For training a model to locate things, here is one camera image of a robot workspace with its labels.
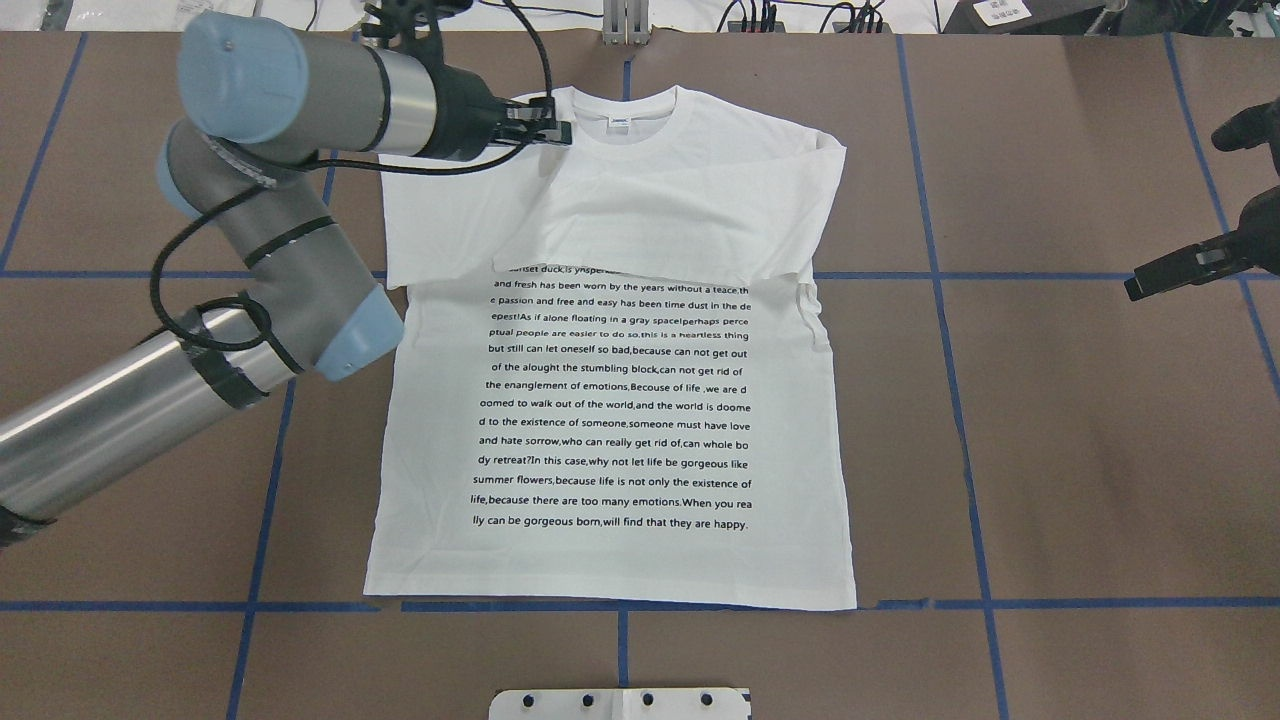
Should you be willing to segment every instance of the table surface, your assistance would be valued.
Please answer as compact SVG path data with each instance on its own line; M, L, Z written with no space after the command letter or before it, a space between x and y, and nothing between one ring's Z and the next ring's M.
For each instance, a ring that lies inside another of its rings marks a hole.
M156 324L173 35L0 35L0 415ZM497 94L513 36L448 38ZM864 610L361 596L390 359L291 383L0 556L0 714L484 717L506 688L749 687L756 717L1280 716L1280 282L1130 304L1276 183L1208 135L1280 44L548 33L849 146L814 260ZM314 178L375 270L378 178ZM170 306L247 274L200 233Z

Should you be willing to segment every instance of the gray robot arm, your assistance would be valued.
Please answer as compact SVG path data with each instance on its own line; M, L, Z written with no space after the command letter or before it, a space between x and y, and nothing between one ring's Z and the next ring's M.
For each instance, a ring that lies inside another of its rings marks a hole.
M495 99L444 65L434 18L435 45L407 24L402 45L416 54L261 18L205 13L188 26L188 118L157 181L197 223L219 225L253 283L178 318L154 287L166 331L0 421L0 547L289 378L314 368L339 380L399 343L383 287L302 181L324 164L319 147L470 160L490 143L568 142L553 106Z

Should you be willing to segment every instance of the clothing tag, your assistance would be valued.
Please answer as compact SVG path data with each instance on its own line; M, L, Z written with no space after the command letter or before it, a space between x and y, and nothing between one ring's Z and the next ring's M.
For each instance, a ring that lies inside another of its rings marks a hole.
M631 132L631 118L608 118L605 132L609 135L627 135Z
M1027 9L1023 0L986 0L986 3L974 3L973 9L982 18L982 22L987 23L987 27L1002 26L1032 17L1032 12Z

